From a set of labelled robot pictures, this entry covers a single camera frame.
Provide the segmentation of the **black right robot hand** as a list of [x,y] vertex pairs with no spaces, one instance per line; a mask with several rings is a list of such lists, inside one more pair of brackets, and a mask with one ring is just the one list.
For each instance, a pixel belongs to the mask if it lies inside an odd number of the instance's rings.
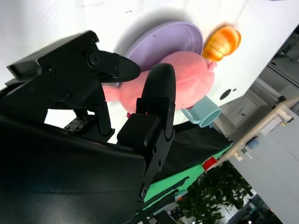
[[101,51],[93,31],[60,39],[9,65],[0,92],[0,221],[124,224],[143,207],[173,129],[172,65],[149,72],[136,112],[113,136],[103,83],[140,67]]

